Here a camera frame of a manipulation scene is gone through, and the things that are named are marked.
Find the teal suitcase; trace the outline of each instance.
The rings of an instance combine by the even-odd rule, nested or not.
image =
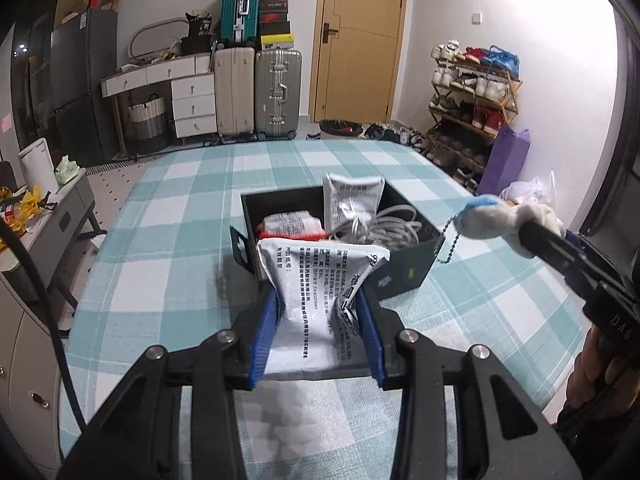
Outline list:
[[[222,0],[220,39],[225,46],[255,46],[259,0]]]

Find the blue gripper pad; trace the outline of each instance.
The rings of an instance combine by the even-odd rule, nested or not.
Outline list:
[[[249,367],[249,385],[255,385],[264,375],[264,368],[278,327],[278,295],[275,290],[269,294],[262,308],[262,316],[255,332],[254,344],[251,347],[251,365]]]
[[[384,366],[384,351],[378,330],[373,322],[373,316],[367,298],[362,289],[360,289],[354,301],[356,307],[356,315],[362,332],[362,340],[364,341],[365,352],[367,353],[367,361],[371,370],[371,376],[378,382],[380,388],[386,381],[386,372]]]

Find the wooden door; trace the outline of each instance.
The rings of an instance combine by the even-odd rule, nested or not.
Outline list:
[[[401,18],[402,0],[324,0],[316,122],[386,121],[398,69]]]

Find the door frame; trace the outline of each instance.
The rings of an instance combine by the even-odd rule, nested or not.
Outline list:
[[[396,44],[396,58],[394,60],[394,76],[391,80],[388,106],[386,108],[386,122],[388,123],[393,111],[394,97],[396,94],[396,84],[398,83],[398,68],[400,65],[400,55],[402,54],[402,41],[404,40],[404,16],[406,14],[407,0],[402,0],[400,10],[400,21],[398,24],[398,44]],[[316,114],[316,92],[318,91],[318,64],[320,62],[320,45],[322,41],[322,15],[324,14],[324,0],[316,0],[316,25],[314,28],[314,50],[311,62],[311,83],[309,86],[309,116],[314,122]]]

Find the drawer knob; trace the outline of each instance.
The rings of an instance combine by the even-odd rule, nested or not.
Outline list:
[[[49,409],[49,401],[43,399],[36,392],[29,392],[29,396],[31,397],[31,400],[33,400],[33,402],[35,402],[41,408],[44,408],[45,410]]]

